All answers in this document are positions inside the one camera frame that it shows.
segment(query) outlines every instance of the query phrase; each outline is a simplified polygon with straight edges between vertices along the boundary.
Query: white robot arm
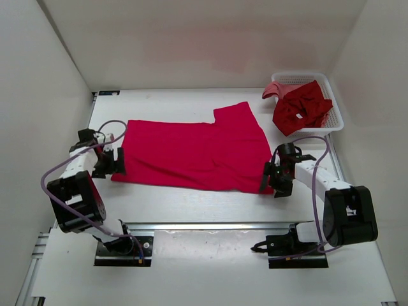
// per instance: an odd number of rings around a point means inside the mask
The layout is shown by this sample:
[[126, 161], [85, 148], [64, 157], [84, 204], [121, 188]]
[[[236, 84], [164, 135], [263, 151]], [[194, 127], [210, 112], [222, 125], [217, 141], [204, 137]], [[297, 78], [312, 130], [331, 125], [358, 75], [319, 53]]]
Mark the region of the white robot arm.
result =
[[[278, 163], [275, 163], [276, 154], [279, 155]], [[293, 143], [277, 147], [271, 162], [265, 164], [263, 175], [261, 189], [268, 184], [275, 189], [276, 198], [290, 196], [292, 181], [297, 179], [324, 201], [323, 220], [319, 221], [324, 235], [319, 237], [315, 222], [298, 223], [294, 224], [292, 230], [296, 242], [328, 242], [333, 247], [340, 247], [377, 239], [377, 223], [370, 191], [364, 186], [354, 187], [343, 182], [323, 168], [316, 169], [316, 159], [311, 155], [303, 155]]]
[[[78, 132], [80, 141], [71, 147], [69, 156], [73, 157], [86, 148], [105, 142], [112, 142], [112, 134], [84, 129]], [[123, 173], [124, 153], [118, 148], [118, 158], [115, 161], [112, 144], [102, 145], [81, 153], [67, 164], [62, 175], [47, 184], [47, 189], [54, 196], [65, 202], [69, 207], [94, 221], [100, 228], [109, 233], [127, 235], [128, 229], [122, 221], [106, 216], [105, 206], [96, 189], [92, 178], [104, 179], [107, 174]], [[60, 229], [65, 232], [89, 233], [109, 251], [127, 253], [132, 251], [134, 244], [129, 237], [113, 237], [91, 226], [83, 219], [67, 211], [51, 198], [51, 204]]]

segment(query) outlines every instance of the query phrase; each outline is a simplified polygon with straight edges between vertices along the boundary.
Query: plastic basket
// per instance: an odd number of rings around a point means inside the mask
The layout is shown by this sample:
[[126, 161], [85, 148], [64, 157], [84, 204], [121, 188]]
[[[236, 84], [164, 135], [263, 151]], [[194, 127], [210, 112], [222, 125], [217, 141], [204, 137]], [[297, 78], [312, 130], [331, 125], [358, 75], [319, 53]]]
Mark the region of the plastic basket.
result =
[[281, 84], [300, 85], [310, 83], [316, 80], [321, 88], [325, 99], [331, 99], [333, 108], [329, 111], [329, 118], [324, 127], [304, 128], [300, 129], [289, 137], [303, 137], [303, 136], [325, 136], [332, 131], [340, 131], [344, 127], [344, 122], [337, 106], [336, 99], [329, 81], [326, 76], [318, 72], [278, 72], [272, 75], [272, 81], [277, 81]]

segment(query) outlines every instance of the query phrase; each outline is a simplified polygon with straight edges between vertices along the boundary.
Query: black clamp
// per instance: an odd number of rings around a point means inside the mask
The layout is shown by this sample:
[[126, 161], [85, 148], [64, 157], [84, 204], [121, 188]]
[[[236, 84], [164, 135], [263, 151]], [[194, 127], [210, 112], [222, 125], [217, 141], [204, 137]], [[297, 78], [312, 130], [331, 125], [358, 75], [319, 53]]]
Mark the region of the black clamp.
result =
[[[300, 242], [296, 224], [292, 224], [285, 235], [268, 235], [265, 241], [258, 242], [251, 250], [268, 253], [269, 269], [327, 268], [326, 256], [317, 250], [318, 246], [319, 244], [314, 242]], [[297, 254], [304, 256], [290, 257]]]
[[[70, 148], [70, 152], [82, 147], [90, 147], [98, 144], [95, 137], [96, 132], [93, 129], [82, 129], [78, 131], [79, 142]], [[92, 177], [96, 179], [105, 179], [107, 174], [121, 173], [126, 174], [123, 148], [117, 149], [117, 160], [113, 156], [113, 150], [103, 150], [103, 146], [94, 149], [98, 161], [92, 172]]]
[[[276, 154], [279, 155], [278, 165], [275, 164]], [[303, 155], [302, 150], [296, 147], [293, 142], [279, 145], [273, 153], [271, 161], [265, 163], [259, 191], [263, 191], [269, 185], [276, 190], [275, 198], [292, 195], [295, 164], [308, 160], [315, 161], [316, 158], [309, 154]]]

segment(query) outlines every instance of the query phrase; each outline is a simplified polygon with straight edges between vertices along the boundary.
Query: white table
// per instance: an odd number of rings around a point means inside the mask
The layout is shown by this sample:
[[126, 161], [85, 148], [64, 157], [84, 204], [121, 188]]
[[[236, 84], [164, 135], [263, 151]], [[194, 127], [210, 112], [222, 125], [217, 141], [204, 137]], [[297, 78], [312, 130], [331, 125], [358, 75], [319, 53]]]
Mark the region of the white table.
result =
[[[271, 149], [287, 141], [272, 123], [274, 104], [262, 89], [121, 91], [99, 96], [90, 127], [110, 119], [213, 122], [212, 110], [248, 101]], [[122, 126], [104, 131], [119, 135]], [[316, 157], [324, 145], [309, 142]], [[323, 163], [334, 171], [331, 159]], [[274, 199], [239, 192], [120, 184], [96, 180], [106, 211], [125, 222], [295, 222], [313, 219], [311, 192]], [[322, 214], [323, 206], [319, 202]], [[269, 270], [265, 254], [250, 247], [263, 230], [155, 232], [150, 268], [93, 266], [96, 241], [88, 235], [50, 234], [33, 296], [50, 305], [378, 305], [395, 301], [375, 243], [343, 247], [329, 268]]]

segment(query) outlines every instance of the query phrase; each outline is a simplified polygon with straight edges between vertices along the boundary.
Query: red shirt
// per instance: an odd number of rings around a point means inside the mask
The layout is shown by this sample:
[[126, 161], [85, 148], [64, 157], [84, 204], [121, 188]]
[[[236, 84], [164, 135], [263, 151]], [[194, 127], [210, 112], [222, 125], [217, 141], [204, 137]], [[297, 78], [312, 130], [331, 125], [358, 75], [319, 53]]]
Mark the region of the red shirt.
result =
[[299, 129], [322, 127], [332, 107], [332, 101], [323, 97], [319, 84], [313, 81], [279, 97], [272, 120], [289, 136]]
[[216, 109], [214, 117], [211, 124], [129, 120], [122, 144], [127, 174], [112, 180], [258, 193], [271, 152], [248, 102]]

